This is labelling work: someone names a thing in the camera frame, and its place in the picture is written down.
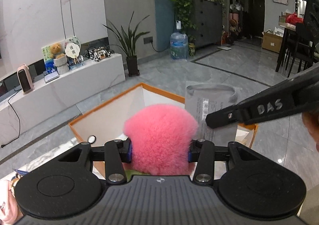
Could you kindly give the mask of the person right hand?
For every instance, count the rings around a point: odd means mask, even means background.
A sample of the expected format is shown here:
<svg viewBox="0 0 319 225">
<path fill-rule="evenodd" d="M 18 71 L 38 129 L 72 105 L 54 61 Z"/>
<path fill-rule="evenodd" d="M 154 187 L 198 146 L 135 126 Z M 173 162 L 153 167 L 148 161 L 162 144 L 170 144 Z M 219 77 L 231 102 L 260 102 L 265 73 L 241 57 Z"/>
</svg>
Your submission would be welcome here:
<svg viewBox="0 0 319 225">
<path fill-rule="evenodd" d="M 316 143 L 316 150 L 319 152 L 319 123 L 318 113 L 303 113 L 302 121 L 307 128 L 310 136 Z"/>
</svg>

